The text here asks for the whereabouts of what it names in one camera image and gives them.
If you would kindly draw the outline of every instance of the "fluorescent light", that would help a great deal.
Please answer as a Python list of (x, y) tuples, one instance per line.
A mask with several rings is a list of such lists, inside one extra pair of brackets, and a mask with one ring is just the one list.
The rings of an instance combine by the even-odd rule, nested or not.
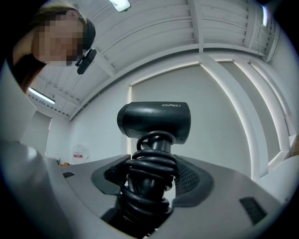
[(109, 1), (112, 3), (113, 7), (118, 12), (125, 11), (131, 6), (128, 0), (109, 0)]
[(267, 18), (268, 18), (268, 12), (265, 6), (263, 7), (263, 25), (266, 27), (267, 26)]
[(51, 104), (55, 104), (55, 101), (50, 99), (49, 97), (46, 97), (45, 95), (39, 93), (38, 91), (32, 89), (32, 88), (28, 88), (28, 90), (31, 92), (31, 93), (34, 93), (35, 95), (37, 95), (38, 97), (50, 102)]

